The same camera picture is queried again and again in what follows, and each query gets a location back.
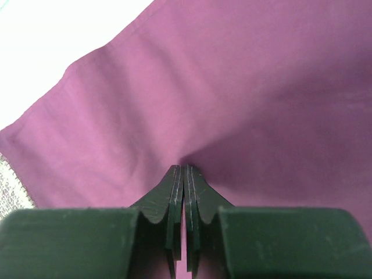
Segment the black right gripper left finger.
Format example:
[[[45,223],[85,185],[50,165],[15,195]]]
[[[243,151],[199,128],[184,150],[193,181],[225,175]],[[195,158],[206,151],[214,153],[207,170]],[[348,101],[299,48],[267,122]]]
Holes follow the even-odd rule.
[[[127,208],[22,209],[1,221],[2,278],[174,278],[183,171]]]

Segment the purple cloth wrap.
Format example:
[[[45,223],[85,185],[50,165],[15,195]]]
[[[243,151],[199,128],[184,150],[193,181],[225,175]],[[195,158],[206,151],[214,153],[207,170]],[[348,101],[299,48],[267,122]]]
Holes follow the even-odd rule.
[[[34,209],[127,208],[172,166],[371,245],[371,2],[154,1],[1,131]],[[187,270],[184,172],[181,259]]]

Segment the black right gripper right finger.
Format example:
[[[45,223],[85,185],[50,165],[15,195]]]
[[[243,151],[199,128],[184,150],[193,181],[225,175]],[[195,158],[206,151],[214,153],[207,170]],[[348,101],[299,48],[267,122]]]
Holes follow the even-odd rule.
[[[235,206],[185,166],[187,270],[193,278],[370,278],[371,245],[335,208]]]

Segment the wire mesh instrument tray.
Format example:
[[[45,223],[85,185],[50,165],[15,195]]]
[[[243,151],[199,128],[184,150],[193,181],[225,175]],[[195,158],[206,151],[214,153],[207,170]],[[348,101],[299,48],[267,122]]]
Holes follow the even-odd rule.
[[[3,154],[0,161],[0,181],[1,220],[15,210],[35,208],[34,201]]]

